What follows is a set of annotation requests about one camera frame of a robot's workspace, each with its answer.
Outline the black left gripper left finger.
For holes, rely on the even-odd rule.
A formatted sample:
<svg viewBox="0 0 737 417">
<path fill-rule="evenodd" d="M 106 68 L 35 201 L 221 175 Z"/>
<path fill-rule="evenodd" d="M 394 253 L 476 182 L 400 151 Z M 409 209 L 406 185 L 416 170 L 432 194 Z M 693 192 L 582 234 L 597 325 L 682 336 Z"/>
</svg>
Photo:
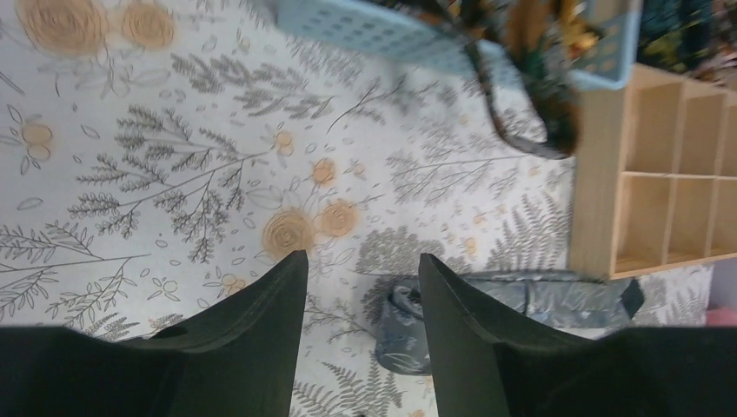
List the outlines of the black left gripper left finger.
<svg viewBox="0 0 737 417">
<path fill-rule="evenodd" d="M 64 327 L 1 330 L 4 416 L 286 416 L 308 286 L 307 254 L 144 339 Z"/>
</svg>

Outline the grey leaf pattern tie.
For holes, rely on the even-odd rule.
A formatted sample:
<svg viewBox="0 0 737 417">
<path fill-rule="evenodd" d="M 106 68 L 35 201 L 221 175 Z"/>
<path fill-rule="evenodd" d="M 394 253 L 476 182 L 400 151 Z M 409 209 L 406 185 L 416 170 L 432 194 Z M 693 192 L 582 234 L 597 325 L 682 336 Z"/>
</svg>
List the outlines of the grey leaf pattern tie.
<svg viewBox="0 0 737 417">
<path fill-rule="evenodd" d="M 635 279 L 606 283 L 567 270 L 491 271 L 461 278 L 516 312 L 572 334 L 626 326 L 645 302 Z M 431 373 L 418 277 L 396 276 L 385 290 L 375 358 L 396 374 Z"/>
</svg>

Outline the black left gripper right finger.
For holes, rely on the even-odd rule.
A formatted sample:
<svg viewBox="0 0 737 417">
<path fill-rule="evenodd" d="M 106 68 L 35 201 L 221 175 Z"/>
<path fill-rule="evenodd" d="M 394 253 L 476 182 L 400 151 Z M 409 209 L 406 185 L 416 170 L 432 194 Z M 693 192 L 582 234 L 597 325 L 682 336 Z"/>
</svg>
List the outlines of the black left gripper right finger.
<svg viewBox="0 0 737 417">
<path fill-rule="evenodd" d="M 524 316 L 422 255 L 441 416 L 733 416 L 736 331 L 624 328 L 589 340 Z"/>
</svg>

